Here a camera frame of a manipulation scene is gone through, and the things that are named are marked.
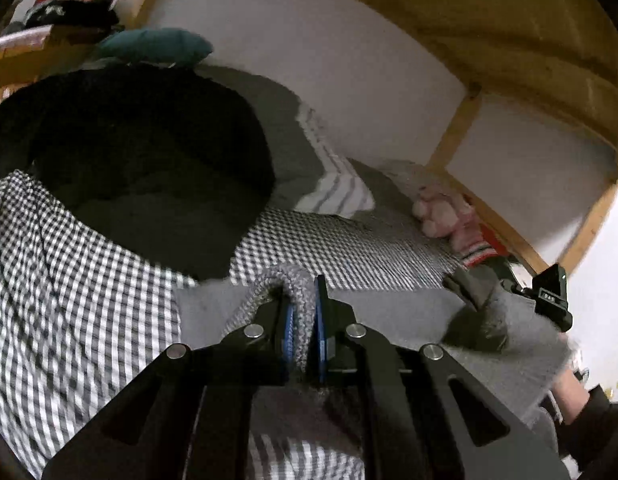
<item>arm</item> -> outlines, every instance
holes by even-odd
[[[569,368],[558,376],[551,391],[567,425],[576,420],[590,400],[589,392],[582,387]]]
[[[569,369],[557,378],[552,393],[564,419],[558,439],[582,471],[601,454],[618,428],[618,402],[609,402],[600,386],[585,390]]]

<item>black sleeve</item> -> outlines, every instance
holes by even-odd
[[[576,420],[558,427],[558,439],[574,457],[581,471],[597,458],[618,429],[618,402],[609,402],[600,386]]]

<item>pink stuffed toy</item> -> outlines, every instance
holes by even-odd
[[[478,216],[463,196],[442,184],[420,189],[412,212],[422,221],[422,232],[431,238],[451,235],[451,246],[461,252],[483,239]]]

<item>grey striped cushion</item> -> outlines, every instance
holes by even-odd
[[[374,208],[365,183],[329,145],[326,123],[291,90],[223,66],[201,64],[196,73],[238,92],[253,108],[276,175],[270,207],[345,218]]]

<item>wooden bed frame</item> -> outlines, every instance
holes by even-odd
[[[141,27],[154,0],[136,0]],[[401,27],[467,88],[428,167],[469,195],[478,214],[530,270],[548,267],[511,225],[446,170],[483,95],[512,97],[612,146],[618,166],[618,33],[596,0],[359,0]],[[60,57],[84,59],[92,41],[50,42],[0,54],[0,86],[33,81]],[[618,171],[560,257],[573,272],[616,195]]]

